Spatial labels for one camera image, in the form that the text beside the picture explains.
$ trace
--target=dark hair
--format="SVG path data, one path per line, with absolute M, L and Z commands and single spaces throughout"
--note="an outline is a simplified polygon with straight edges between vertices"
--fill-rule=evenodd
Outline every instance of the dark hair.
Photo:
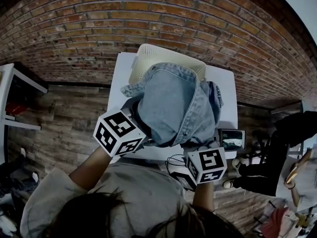
M 56 219 L 43 232 L 43 238 L 111 238 L 111 212 L 125 205 L 121 192 L 112 194 L 91 193 L 68 201 Z M 229 237 L 243 238 L 228 221 L 202 207 L 178 206 L 175 216 L 154 227 L 150 227 L 146 238 L 167 238 L 172 227 L 175 238 Z

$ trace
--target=clothing pile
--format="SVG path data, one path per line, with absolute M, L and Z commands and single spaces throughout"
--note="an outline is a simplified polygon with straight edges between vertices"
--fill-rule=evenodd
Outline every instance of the clothing pile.
M 141 120 L 156 146 L 208 145 L 214 140 L 223 106 L 220 89 L 213 82 L 200 82 L 191 69 L 157 63 L 121 92 L 140 99 L 134 117 Z

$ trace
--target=white desk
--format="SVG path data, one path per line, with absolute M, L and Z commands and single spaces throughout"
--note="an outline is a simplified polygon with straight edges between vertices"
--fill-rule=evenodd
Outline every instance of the white desk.
M 14 126 L 26 129 L 40 130 L 41 127 L 37 125 L 30 125 L 26 123 L 21 123 L 15 121 L 15 117 L 7 116 L 5 113 L 6 101 L 8 98 L 10 86 L 12 83 L 13 76 L 17 76 L 29 85 L 35 87 L 43 93 L 47 93 L 48 90 L 38 83 L 34 82 L 32 79 L 28 78 L 20 71 L 14 68 L 13 63 L 9 63 L 0 66 L 0 72 L 2 72 L 2 79 L 0 82 L 0 164 L 4 163 L 4 126 Z
M 121 108 L 128 100 L 128 98 L 120 92 L 120 88 L 129 84 L 128 81 L 132 72 L 131 66 L 135 56 L 136 53 L 126 52 L 119 53 L 118 55 L 109 95 L 109 110 L 116 106 Z M 237 96 L 233 73 L 229 70 L 207 65 L 206 79 L 218 85 L 224 103 L 224 106 L 221 108 L 218 128 L 237 129 Z M 183 150 L 179 145 L 166 148 L 145 147 L 136 153 L 127 154 L 125 157 L 165 161 L 174 154 L 183 154 Z M 227 159 L 234 159 L 236 155 L 236 152 L 226 152 Z

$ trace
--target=white cube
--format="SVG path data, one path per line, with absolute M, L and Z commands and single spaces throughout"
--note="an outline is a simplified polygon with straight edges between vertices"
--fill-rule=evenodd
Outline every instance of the white cube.
M 197 184 L 219 180 L 227 170 L 224 148 L 185 153 L 186 167 Z
M 98 118 L 94 138 L 111 156 L 134 152 L 146 135 L 119 108 Z

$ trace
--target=brick wall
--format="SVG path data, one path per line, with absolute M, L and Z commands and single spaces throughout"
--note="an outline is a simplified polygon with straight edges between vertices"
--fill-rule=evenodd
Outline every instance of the brick wall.
M 150 43 L 233 71 L 238 101 L 316 100 L 316 46 L 284 0 L 3 4 L 0 64 L 20 62 L 45 81 L 110 84 L 118 52 Z

